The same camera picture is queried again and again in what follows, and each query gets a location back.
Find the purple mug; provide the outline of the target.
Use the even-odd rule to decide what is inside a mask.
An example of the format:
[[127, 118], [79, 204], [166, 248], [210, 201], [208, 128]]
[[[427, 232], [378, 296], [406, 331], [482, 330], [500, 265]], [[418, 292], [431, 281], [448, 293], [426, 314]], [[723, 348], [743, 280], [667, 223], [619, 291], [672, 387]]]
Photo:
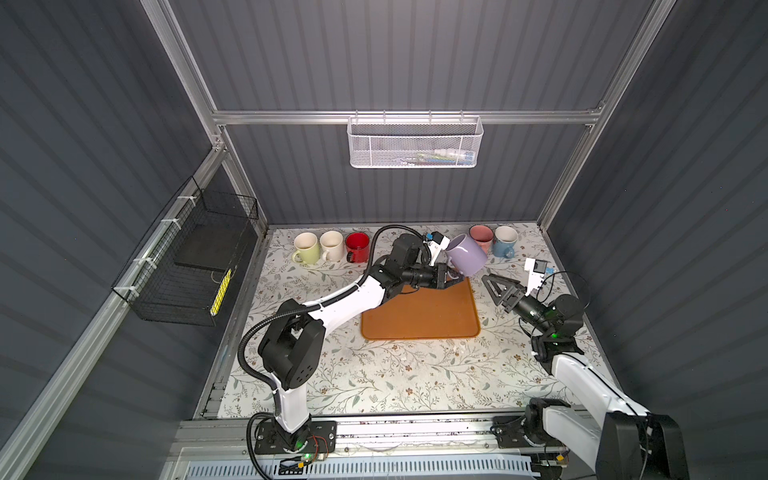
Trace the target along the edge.
[[452, 238], [446, 254], [454, 269], [464, 277], [476, 275], [488, 260], [487, 253], [467, 234]]

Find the blue dotted mug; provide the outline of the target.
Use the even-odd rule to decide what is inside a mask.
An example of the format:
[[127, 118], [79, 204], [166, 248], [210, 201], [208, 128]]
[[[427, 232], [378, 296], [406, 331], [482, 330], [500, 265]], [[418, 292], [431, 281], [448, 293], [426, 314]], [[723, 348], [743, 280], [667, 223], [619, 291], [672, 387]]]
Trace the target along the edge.
[[512, 259], [518, 240], [517, 230], [510, 225], [500, 225], [494, 230], [492, 253], [496, 258]]

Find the pink ghost pattern mug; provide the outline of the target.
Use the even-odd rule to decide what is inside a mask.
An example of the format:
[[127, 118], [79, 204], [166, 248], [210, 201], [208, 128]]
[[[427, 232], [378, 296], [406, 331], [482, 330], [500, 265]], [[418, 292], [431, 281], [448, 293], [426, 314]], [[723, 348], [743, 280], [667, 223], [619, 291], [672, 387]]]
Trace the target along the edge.
[[469, 235], [480, 246], [485, 255], [488, 256], [494, 241], [493, 230], [486, 225], [477, 224], [469, 229]]

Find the red mug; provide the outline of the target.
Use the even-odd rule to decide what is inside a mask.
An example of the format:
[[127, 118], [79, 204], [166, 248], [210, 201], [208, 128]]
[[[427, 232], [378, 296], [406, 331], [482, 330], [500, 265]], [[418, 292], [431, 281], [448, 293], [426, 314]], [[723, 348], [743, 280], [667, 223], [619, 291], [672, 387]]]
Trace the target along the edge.
[[364, 232], [350, 233], [345, 239], [348, 263], [367, 263], [370, 255], [370, 237]]

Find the white mug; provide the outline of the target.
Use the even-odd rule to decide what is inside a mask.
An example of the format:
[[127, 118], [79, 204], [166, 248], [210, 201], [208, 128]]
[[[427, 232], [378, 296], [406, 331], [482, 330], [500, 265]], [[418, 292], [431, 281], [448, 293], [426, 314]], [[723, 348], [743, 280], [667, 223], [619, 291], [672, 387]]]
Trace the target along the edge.
[[327, 262], [338, 262], [345, 258], [345, 239], [339, 231], [326, 231], [319, 238], [321, 258]]

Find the light green mug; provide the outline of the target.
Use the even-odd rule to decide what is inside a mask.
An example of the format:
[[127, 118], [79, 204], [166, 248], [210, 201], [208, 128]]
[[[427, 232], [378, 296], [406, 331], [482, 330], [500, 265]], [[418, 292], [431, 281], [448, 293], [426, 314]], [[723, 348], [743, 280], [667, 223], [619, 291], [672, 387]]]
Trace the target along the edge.
[[292, 261], [302, 265], [314, 265], [321, 257], [318, 237], [311, 232], [302, 232], [294, 239]]

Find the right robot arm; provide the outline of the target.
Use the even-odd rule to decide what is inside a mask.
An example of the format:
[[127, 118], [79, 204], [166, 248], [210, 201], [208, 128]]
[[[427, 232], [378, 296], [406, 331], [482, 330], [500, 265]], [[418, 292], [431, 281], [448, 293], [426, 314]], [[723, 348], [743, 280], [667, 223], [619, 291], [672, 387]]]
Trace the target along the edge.
[[482, 282], [495, 305], [533, 328], [532, 353], [590, 414], [580, 417], [567, 403], [534, 398], [523, 428], [535, 444], [561, 442], [599, 479], [687, 479], [681, 428], [668, 415], [651, 412], [597, 371], [578, 346], [584, 305], [570, 294], [544, 304], [519, 281], [496, 274]]

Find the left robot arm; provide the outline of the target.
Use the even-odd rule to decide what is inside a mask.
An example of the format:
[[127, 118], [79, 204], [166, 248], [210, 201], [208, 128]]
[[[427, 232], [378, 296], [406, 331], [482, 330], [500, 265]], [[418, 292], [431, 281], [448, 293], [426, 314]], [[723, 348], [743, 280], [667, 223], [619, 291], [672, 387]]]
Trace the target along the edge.
[[275, 422], [285, 433], [295, 434], [310, 423], [305, 384], [319, 365], [329, 334], [394, 299], [406, 286], [444, 290], [463, 281], [463, 274], [438, 260], [451, 244], [439, 232], [421, 235], [404, 225], [386, 225], [374, 234], [370, 246], [376, 245], [381, 233], [395, 229], [404, 233], [393, 242], [391, 251], [369, 260], [362, 275], [351, 284], [306, 303], [289, 299], [243, 336], [238, 362], [243, 371], [253, 374], [245, 348], [261, 329], [266, 330], [257, 349], [265, 371], [256, 373], [256, 377], [270, 386]]

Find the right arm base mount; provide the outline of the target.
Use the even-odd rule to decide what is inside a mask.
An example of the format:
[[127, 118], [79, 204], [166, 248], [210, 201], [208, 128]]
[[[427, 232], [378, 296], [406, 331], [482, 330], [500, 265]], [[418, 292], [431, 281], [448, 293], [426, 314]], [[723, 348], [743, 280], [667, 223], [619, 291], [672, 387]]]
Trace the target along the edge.
[[489, 432], [500, 448], [565, 447], [564, 443], [547, 434], [541, 426], [528, 422], [524, 414], [493, 417]]

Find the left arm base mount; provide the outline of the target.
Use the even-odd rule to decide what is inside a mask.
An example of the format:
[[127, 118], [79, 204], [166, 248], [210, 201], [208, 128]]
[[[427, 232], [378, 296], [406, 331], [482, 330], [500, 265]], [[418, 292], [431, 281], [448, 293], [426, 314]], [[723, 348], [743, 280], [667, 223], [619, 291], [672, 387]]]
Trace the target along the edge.
[[309, 420], [289, 433], [273, 419], [259, 420], [254, 431], [254, 451], [260, 455], [333, 453], [337, 427], [335, 421]]

